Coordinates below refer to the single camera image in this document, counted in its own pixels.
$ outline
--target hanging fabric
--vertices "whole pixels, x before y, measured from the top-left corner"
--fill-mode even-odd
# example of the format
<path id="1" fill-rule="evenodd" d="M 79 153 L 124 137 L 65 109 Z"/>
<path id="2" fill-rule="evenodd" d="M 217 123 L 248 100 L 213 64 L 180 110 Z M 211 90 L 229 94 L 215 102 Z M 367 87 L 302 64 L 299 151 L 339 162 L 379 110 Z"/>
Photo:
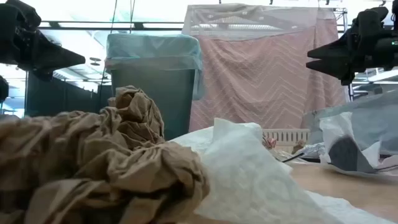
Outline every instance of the hanging fabric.
<path id="1" fill-rule="evenodd" d="M 200 41 L 206 86 L 191 131 L 214 118 L 302 128 L 306 112 L 345 103 L 339 80 L 305 68 L 309 50 L 338 38 L 332 9 L 189 6 L 183 34 Z"/>

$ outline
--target wire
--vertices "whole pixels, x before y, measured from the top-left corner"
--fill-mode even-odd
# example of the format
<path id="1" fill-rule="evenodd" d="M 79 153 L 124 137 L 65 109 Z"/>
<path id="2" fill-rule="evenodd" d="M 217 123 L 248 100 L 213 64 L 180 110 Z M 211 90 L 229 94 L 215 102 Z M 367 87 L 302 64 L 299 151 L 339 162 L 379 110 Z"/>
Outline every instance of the wire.
<path id="1" fill-rule="evenodd" d="M 114 1 L 114 9 L 113 9 L 113 17 L 112 17 L 112 24 L 111 24 L 111 33 L 113 31 L 113 24 L 114 24 L 114 19 L 116 15 L 116 8 L 118 7 L 118 0 Z M 105 77 L 105 64 L 104 64 L 104 70 L 102 71 L 102 78 L 101 78 L 101 84 L 99 85 L 99 98 L 98 98 L 98 109 L 101 109 L 101 99 L 102 99 L 102 85 L 104 84 L 104 77 Z"/>
<path id="2" fill-rule="evenodd" d="M 352 92 L 351 84 L 349 84 L 347 87 L 348 87 L 348 97 L 349 97 L 349 100 L 350 100 L 350 101 L 353 101 L 353 99 L 354 99 L 354 93 Z"/>
<path id="3" fill-rule="evenodd" d="M 284 161 L 282 161 L 282 162 L 283 162 L 283 163 L 289 162 L 289 161 L 292 161 L 292 160 L 294 160 L 294 159 L 299 158 L 300 156 L 304 156 L 304 153 L 302 152 L 302 153 L 300 153 L 300 154 L 297 154 L 296 156 L 291 157 L 291 158 L 288 158 L 288 159 L 286 159 L 286 160 L 284 160 Z"/>
<path id="4" fill-rule="evenodd" d="M 130 0 L 130 34 L 132 30 L 132 15 L 134 14 L 134 8 L 136 6 L 136 0 Z"/>
<path id="5" fill-rule="evenodd" d="M 379 169 L 376 169 L 376 171 L 385 172 L 386 170 L 389 170 L 389 169 L 392 169 L 392 168 L 398 168 L 398 165 L 393 165 L 393 166 L 389 166 L 389 167 L 379 168 Z"/>

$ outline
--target light blue trash bag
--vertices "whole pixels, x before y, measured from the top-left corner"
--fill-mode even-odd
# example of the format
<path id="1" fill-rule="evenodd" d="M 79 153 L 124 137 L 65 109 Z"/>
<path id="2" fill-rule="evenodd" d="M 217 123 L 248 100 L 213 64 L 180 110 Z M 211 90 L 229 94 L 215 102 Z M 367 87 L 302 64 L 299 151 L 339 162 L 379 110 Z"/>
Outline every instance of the light blue trash bag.
<path id="1" fill-rule="evenodd" d="M 193 100 L 205 93 L 199 41 L 188 35 L 110 34 L 106 46 L 110 70 L 150 67 L 159 70 L 195 70 Z"/>

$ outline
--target wall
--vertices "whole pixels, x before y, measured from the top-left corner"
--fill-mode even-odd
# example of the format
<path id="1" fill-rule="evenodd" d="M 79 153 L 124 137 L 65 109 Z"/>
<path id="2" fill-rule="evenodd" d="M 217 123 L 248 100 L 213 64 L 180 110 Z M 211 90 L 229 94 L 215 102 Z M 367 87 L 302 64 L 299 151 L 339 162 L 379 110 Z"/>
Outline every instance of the wall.
<path id="1" fill-rule="evenodd" d="M 55 116 L 62 111 L 99 112 L 107 106 L 111 96 L 111 86 L 102 89 L 101 101 L 99 94 L 87 91 L 67 82 L 53 78 L 51 82 L 43 82 L 33 75 L 28 77 L 25 114 L 29 116 Z"/>

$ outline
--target robotic arm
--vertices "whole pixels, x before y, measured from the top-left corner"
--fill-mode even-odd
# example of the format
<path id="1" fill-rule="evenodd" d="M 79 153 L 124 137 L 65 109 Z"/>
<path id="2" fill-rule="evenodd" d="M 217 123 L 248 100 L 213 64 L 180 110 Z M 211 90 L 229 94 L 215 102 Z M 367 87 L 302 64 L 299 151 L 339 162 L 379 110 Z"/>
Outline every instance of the robotic arm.
<path id="1" fill-rule="evenodd" d="M 392 12 L 397 15 L 398 0 Z M 360 12 L 340 39 L 308 52 L 308 57 L 319 60 L 308 62 L 307 68 L 336 77 L 342 85 L 351 84 L 355 73 L 367 68 L 391 70 L 398 65 L 398 21 L 394 21 L 394 30 L 385 29 L 387 14 L 386 7 Z"/>
<path id="2" fill-rule="evenodd" d="M 20 0 L 0 4 L 0 21 L 0 63 L 17 65 L 48 82 L 54 70 L 86 62 L 83 56 L 47 40 L 37 29 L 42 20 L 35 9 Z M 8 85 L 6 91 L 2 83 L 0 86 L 0 93 L 8 96 Z M 0 103 L 7 96 L 0 94 Z"/>

